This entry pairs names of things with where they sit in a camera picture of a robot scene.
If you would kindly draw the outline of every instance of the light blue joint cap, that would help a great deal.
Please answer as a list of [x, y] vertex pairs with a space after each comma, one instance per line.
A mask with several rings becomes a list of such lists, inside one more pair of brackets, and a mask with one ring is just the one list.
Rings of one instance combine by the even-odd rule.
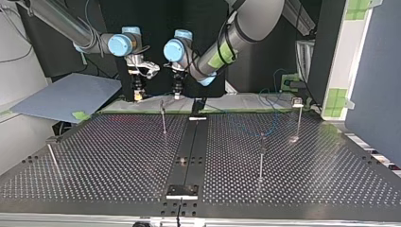
[[123, 26], [122, 28], [123, 33], [131, 33], [135, 35], [142, 35], [141, 28], [139, 26]]
[[188, 30], [177, 29], [174, 33], [175, 38], [185, 38], [192, 41], [192, 32]]
[[199, 83], [200, 83], [203, 87], [209, 86], [209, 85], [213, 82], [213, 80], [215, 80], [217, 74], [218, 74], [218, 73], [214, 72], [214, 73], [212, 73], [212, 74], [209, 75], [209, 76], [210, 76], [209, 78], [204, 79], [204, 80], [201, 80], [201, 81], [199, 81]]
[[131, 39], [122, 34], [113, 35], [108, 43], [109, 50], [117, 57], [127, 56], [132, 52]]
[[185, 48], [183, 43], [177, 39], [172, 39], [167, 42], [164, 49], [165, 57], [171, 62], [178, 62], [183, 58], [185, 54]]

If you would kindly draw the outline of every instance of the perforated metal table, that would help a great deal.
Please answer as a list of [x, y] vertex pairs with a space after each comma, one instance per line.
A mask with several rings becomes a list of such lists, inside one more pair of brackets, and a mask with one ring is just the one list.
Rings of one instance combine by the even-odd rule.
[[[305, 113], [101, 114], [0, 177], [12, 214], [401, 222], [401, 179]], [[265, 138], [259, 180], [260, 132]], [[166, 199], [197, 185], [195, 201]]]

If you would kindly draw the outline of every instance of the gray sheet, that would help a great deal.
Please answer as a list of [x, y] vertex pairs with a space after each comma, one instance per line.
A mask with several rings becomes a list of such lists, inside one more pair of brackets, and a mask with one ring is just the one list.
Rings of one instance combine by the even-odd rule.
[[14, 113], [79, 123], [75, 112], [93, 114], [121, 88], [119, 80], [71, 74], [11, 108]]

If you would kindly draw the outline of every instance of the robotic arm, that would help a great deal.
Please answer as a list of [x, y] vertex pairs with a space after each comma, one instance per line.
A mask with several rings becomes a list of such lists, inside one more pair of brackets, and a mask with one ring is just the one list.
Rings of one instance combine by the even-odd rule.
[[208, 86], [223, 65], [235, 61], [236, 55], [248, 45], [265, 39], [277, 24], [285, 0], [226, 0], [235, 13], [220, 30], [217, 41], [198, 56], [191, 49], [192, 33], [176, 30], [174, 39], [164, 49], [166, 59], [175, 72], [176, 96], [180, 94], [183, 74], [188, 73], [201, 85]]
[[86, 54], [113, 54], [124, 57], [133, 76], [135, 100], [142, 99], [144, 78], [152, 79], [160, 71], [159, 65], [145, 61], [143, 53], [149, 46], [142, 46], [141, 30], [137, 26], [125, 26], [121, 34], [98, 34], [90, 25], [73, 16], [56, 0], [16, 1], [42, 21], [71, 40], [77, 51]]

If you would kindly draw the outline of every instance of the white wall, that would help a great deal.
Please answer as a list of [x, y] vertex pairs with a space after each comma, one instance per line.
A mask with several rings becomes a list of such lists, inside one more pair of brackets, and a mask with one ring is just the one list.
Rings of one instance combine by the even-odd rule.
[[[0, 0], [0, 4], [14, 4]], [[21, 31], [21, 20], [8, 14]], [[25, 55], [29, 45], [17, 35], [16, 31], [0, 15], [0, 61]], [[45, 145], [45, 139], [52, 136], [52, 120], [4, 113], [18, 103], [47, 86], [44, 73], [34, 51], [18, 61], [0, 63], [0, 174], [15, 166], [28, 155]]]
[[[0, 0], [0, 4], [16, 8], [6, 0]], [[8, 15], [18, 28], [24, 31], [21, 20], [9, 12]], [[29, 45], [17, 35], [2, 15], [0, 15], [0, 29], [0, 61], [25, 55]], [[30, 96], [46, 85], [44, 72], [33, 50], [22, 60], [0, 63], [0, 106]]]
[[324, 120], [343, 121], [346, 118], [348, 112], [346, 108], [342, 110], [340, 117], [324, 116], [325, 104], [330, 88], [347, 89], [347, 98], [351, 97], [371, 16], [372, 9], [369, 9], [364, 20], [347, 21], [343, 18], [323, 103]]

